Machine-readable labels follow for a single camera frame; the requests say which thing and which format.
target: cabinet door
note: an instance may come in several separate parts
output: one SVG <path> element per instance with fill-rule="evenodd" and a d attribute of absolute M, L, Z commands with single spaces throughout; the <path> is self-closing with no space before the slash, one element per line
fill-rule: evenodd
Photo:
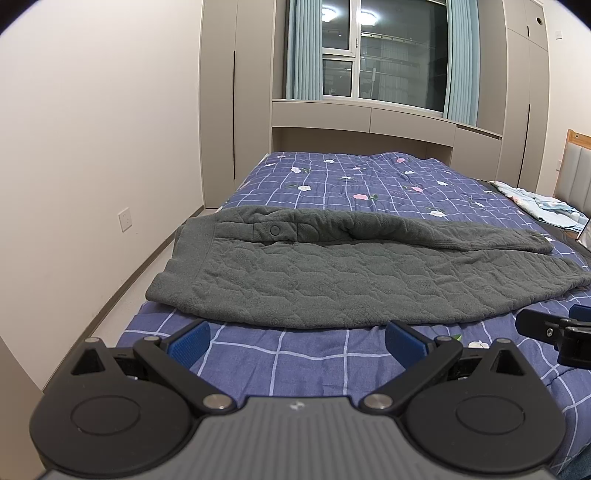
<path fill-rule="evenodd" d="M 452 168 L 466 177 L 494 180 L 499 165 L 501 140 L 456 128 Z"/>
<path fill-rule="evenodd" d="M 527 15 L 524 0 L 503 0 L 507 28 L 527 37 Z"/>
<path fill-rule="evenodd" d="M 538 186 L 548 124 L 549 94 L 548 52 L 530 42 L 530 122 L 518 185 L 529 192 L 535 192 Z"/>
<path fill-rule="evenodd" d="M 238 0 L 205 0 L 203 5 L 199 137 L 207 208 L 219 207 L 234 192 L 232 92 L 237 9 Z"/>
<path fill-rule="evenodd" d="M 274 30 L 274 0 L 239 0 L 234 84 L 236 184 L 271 152 Z"/>
<path fill-rule="evenodd" d="M 451 147 L 456 125 L 437 118 L 372 108 L 369 131 Z"/>
<path fill-rule="evenodd" d="M 544 50 L 548 50 L 548 34 L 546 32 L 544 10 L 541 5 L 531 0 L 524 0 L 524 2 L 530 40 Z"/>
<path fill-rule="evenodd" d="M 496 179 L 517 187 L 530 108 L 530 44 L 507 30 L 507 102 L 501 159 Z"/>
<path fill-rule="evenodd" d="M 476 126 L 503 134 L 507 95 L 507 35 L 502 0 L 478 2 L 480 89 Z"/>
<path fill-rule="evenodd" d="M 273 102 L 274 127 L 369 132 L 371 108 L 329 102 Z"/>

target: built-in cabinet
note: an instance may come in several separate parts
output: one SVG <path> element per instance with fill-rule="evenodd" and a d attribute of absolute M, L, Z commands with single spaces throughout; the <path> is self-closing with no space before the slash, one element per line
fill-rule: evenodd
<path fill-rule="evenodd" d="M 265 154 L 282 150 L 407 151 L 535 191 L 548 115 L 543 10 L 531 0 L 478 4 L 479 113 L 470 127 L 396 104 L 285 100 L 287 0 L 204 0 L 199 114 L 206 207 L 219 207 Z"/>
<path fill-rule="evenodd" d="M 504 0 L 507 26 L 507 100 L 497 179 L 534 192 L 548 123 L 550 66 L 542 7 Z"/>
<path fill-rule="evenodd" d="M 199 134 L 208 208 L 220 206 L 271 149 L 274 31 L 275 0 L 203 4 Z"/>

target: baseboard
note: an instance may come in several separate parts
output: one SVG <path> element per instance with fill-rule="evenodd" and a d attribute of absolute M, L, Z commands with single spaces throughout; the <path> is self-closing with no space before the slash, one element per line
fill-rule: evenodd
<path fill-rule="evenodd" d="M 202 206 L 201 208 L 197 209 L 197 211 L 194 214 L 192 214 L 189 218 L 196 217 L 204 209 L 205 209 L 205 206 Z M 150 266 L 150 264 L 154 260 L 156 260 L 156 258 L 164 251 L 164 249 L 167 246 L 170 245 L 170 243 L 174 240 L 175 233 L 176 233 L 176 231 L 174 231 L 173 233 L 171 233 L 171 235 L 164 242 L 162 242 L 158 246 L 158 248 L 156 250 L 154 250 L 151 253 L 151 255 L 144 261 L 144 263 L 142 263 L 138 267 L 138 269 L 135 272 L 133 272 L 131 274 L 131 276 L 127 280 L 125 280 L 125 282 L 123 283 L 123 285 L 121 285 L 117 289 L 117 291 L 113 294 L 113 296 L 99 310 L 99 313 L 97 313 L 96 316 L 90 321 L 90 323 L 88 324 L 88 326 L 84 329 L 84 331 L 82 332 L 82 334 L 78 337 L 78 340 L 76 340 L 74 342 L 74 345 L 72 345 L 72 347 L 70 348 L 70 350 L 68 351 L 68 353 L 66 354 L 65 357 L 67 357 L 68 355 L 70 355 L 70 352 L 78 344 L 80 344 L 81 342 L 83 342 L 84 339 L 88 338 L 89 336 L 92 336 L 92 334 L 96 331 L 96 329 L 99 327 L 99 325 L 102 323 L 102 321 L 107 317 L 107 315 L 109 314 L 109 312 L 111 310 L 113 310 L 113 308 L 115 307 L 115 305 L 117 305 L 117 302 L 121 300 L 121 298 L 123 297 L 123 295 L 125 295 L 125 292 L 127 292 L 129 290 L 129 288 L 134 284 L 134 282 L 139 278 L 139 276 L 142 273 L 144 273 L 144 271 L 146 270 L 146 268 L 148 268 Z M 43 388 L 43 391 L 45 391 L 47 389 L 47 387 L 50 385 L 51 380 L 53 379 L 53 375 L 47 381 L 45 387 Z"/>

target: blue gripper pad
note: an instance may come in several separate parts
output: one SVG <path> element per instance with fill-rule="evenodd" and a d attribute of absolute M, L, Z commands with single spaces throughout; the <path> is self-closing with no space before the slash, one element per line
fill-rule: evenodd
<path fill-rule="evenodd" d="M 166 353 L 185 368 L 191 368 L 209 348 L 209 324 L 201 322 L 193 328 L 184 328 L 179 334 L 178 338 L 168 339 Z"/>
<path fill-rule="evenodd" d="M 569 318 L 580 322 L 591 322 L 591 307 L 573 305 L 569 310 Z"/>
<path fill-rule="evenodd" d="M 386 349 L 404 368 L 413 366 L 428 355 L 427 346 L 421 340 L 395 323 L 388 322 L 384 336 Z"/>

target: light blue blanket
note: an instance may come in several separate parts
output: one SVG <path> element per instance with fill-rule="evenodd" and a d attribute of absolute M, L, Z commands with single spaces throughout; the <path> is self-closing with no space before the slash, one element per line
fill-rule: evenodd
<path fill-rule="evenodd" d="M 551 225 L 580 232 L 589 219 L 569 204 L 552 197 L 513 188 L 501 181 L 491 182 L 499 192 L 513 200 L 515 204 L 536 220 Z"/>

